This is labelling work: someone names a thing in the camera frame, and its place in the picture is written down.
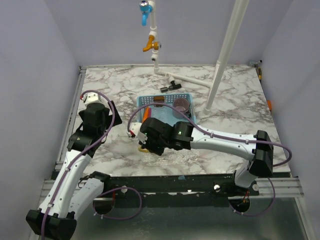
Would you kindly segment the yellow ceramic mug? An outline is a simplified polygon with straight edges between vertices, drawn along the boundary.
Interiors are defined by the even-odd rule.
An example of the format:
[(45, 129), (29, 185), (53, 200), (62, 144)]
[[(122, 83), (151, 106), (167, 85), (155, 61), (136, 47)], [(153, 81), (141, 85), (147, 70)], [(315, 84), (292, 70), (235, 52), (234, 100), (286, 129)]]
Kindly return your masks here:
[(140, 145), (138, 150), (142, 153), (149, 153), (149, 150), (144, 145)]

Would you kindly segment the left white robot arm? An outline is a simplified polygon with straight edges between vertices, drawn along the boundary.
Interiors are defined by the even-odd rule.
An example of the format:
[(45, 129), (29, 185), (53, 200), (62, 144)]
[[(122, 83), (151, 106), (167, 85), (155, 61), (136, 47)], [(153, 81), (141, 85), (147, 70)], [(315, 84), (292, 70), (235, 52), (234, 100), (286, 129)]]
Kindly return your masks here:
[(52, 240), (71, 239), (87, 206), (95, 197), (107, 197), (111, 191), (108, 182), (96, 177), (79, 191), (76, 188), (108, 131), (122, 123), (121, 117), (113, 101), (108, 106), (99, 101), (89, 103), (79, 116), (82, 122), (68, 140), (62, 167), (51, 190), (38, 209), (29, 210), (26, 215), (36, 235)]

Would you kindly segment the clear tray with brown ends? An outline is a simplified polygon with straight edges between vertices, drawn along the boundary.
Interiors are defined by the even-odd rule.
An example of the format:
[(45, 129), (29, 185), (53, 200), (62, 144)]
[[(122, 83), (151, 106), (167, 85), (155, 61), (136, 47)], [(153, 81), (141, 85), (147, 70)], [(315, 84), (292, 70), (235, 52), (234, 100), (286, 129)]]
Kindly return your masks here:
[(166, 103), (164, 96), (155, 96), (153, 102), (156, 103), (152, 106), (152, 116), (158, 117), (166, 114), (166, 107), (162, 104)]

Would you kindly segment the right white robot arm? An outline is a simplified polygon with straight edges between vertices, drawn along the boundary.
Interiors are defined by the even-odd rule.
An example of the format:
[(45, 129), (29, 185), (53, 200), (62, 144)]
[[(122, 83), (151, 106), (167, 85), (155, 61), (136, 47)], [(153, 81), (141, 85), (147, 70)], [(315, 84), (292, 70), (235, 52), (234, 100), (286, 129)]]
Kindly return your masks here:
[(231, 134), (213, 131), (194, 123), (178, 121), (174, 125), (154, 117), (133, 123), (130, 131), (142, 149), (161, 156), (166, 148), (180, 150), (211, 150), (240, 157), (247, 162), (234, 172), (230, 191), (241, 196), (257, 178), (273, 175), (274, 148), (265, 131), (256, 134)]

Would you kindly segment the purple plastic cup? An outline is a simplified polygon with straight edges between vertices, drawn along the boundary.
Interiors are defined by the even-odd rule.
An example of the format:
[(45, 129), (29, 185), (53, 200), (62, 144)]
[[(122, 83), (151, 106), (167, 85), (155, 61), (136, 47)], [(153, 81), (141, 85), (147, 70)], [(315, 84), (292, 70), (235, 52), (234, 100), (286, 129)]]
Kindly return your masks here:
[(192, 118), (192, 114), (190, 112), (190, 103), (186, 98), (182, 98), (182, 97), (176, 98), (173, 101), (172, 106), (176, 110), (180, 111), (182, 114), (187, 116), (188, 118), (190, 119)]

